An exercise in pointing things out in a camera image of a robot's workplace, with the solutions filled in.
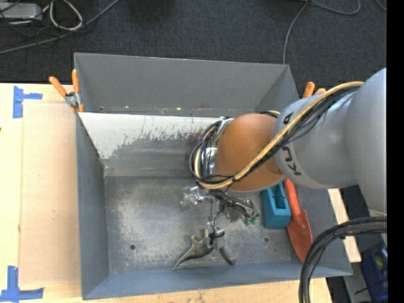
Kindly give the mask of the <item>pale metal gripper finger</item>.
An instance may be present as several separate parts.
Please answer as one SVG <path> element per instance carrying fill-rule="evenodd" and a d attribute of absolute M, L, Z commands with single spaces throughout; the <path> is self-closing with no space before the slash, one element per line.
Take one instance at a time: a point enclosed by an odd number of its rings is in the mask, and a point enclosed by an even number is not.
<path fill-rule="evenodd" d="M 181 208 L 183 211 L 189 210 L 191 207 L 207 200 L 210 192 L 199 186 L 186 186 L 182 188 Z"/>
<path fill-rule="evenodd" d="M 213 222 L 208 222 L 206 226 L 206 244 L 210 248 L 221 249 L 225 244 L 225 229 L 214 226 Z"/>

